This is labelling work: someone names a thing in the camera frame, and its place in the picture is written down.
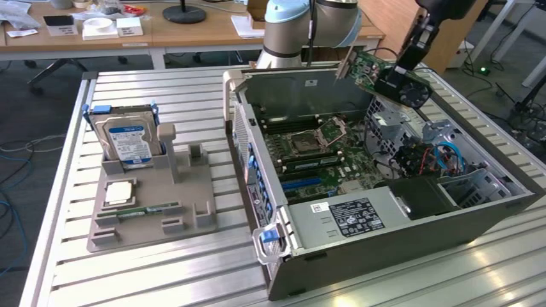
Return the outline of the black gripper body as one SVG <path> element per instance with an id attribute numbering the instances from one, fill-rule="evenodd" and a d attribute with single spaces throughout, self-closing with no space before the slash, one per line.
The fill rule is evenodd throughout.
<path id="1" fill-rule="evenodd" d="M 447 19 L 463 19 L 475 0 L 416 0 L 415 2 L 426 9 L 431 23 L 442 23 Z"/>

